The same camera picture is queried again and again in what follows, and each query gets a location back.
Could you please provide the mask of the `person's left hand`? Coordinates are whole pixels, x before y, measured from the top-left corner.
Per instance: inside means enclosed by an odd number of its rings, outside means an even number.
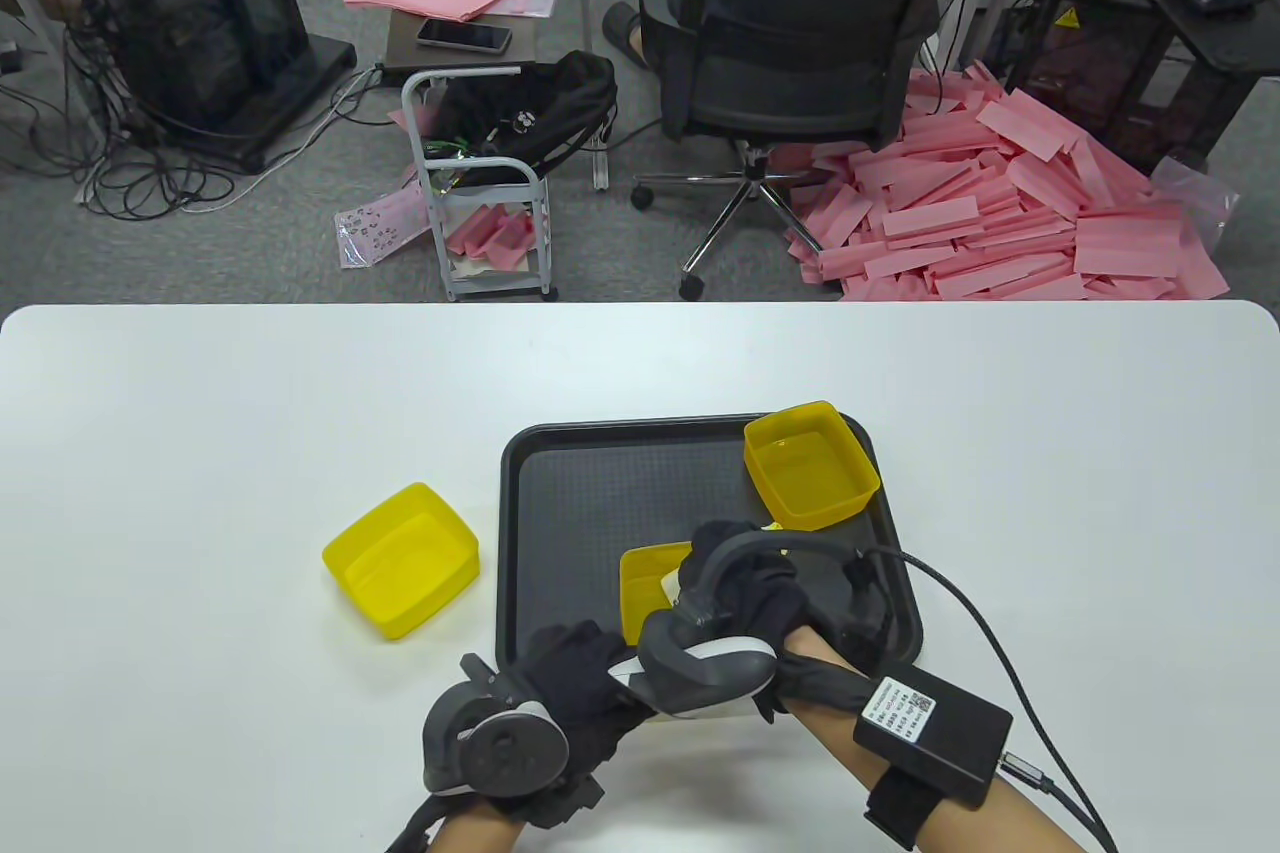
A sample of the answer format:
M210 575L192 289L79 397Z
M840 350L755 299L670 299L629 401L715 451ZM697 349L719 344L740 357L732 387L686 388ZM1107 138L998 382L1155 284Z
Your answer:
M591 620L534 634L507 675L547 708L564 734L568 758L549 786L530 795L490 798L493 809L512 822L550 829L600 804L604 789L596 770L614 757L625 736L657 715L609 674L632 654L620 633L604 631Z

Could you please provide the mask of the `person's right hand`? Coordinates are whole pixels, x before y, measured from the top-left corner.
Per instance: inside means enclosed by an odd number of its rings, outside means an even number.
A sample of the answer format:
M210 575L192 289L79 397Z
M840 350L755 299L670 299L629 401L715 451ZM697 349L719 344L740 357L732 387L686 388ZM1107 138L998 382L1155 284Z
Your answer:
M817 610L790 558L778 551L742 556L724 569L714 596L716 607L728 616L730 635L764 640L777 657L774 678L753 697L767 722L791 704L840 713L859 713L867 706L883 646L841 631Z

